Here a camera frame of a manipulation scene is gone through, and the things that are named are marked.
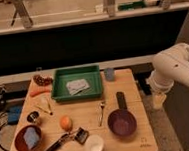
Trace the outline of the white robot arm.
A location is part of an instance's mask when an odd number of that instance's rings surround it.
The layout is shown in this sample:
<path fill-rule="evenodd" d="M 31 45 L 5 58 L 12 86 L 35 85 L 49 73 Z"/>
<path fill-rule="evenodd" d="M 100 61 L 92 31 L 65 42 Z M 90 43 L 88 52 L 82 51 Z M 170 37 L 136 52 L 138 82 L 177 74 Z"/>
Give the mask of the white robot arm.
<path fill-rule="evenodd" d="M 161 109 L 175 81 L 189 87 L 189 44 L 181 42 L 155 54 L 152 66 L 147 84 L 152 92 L 153 108 Z"/>

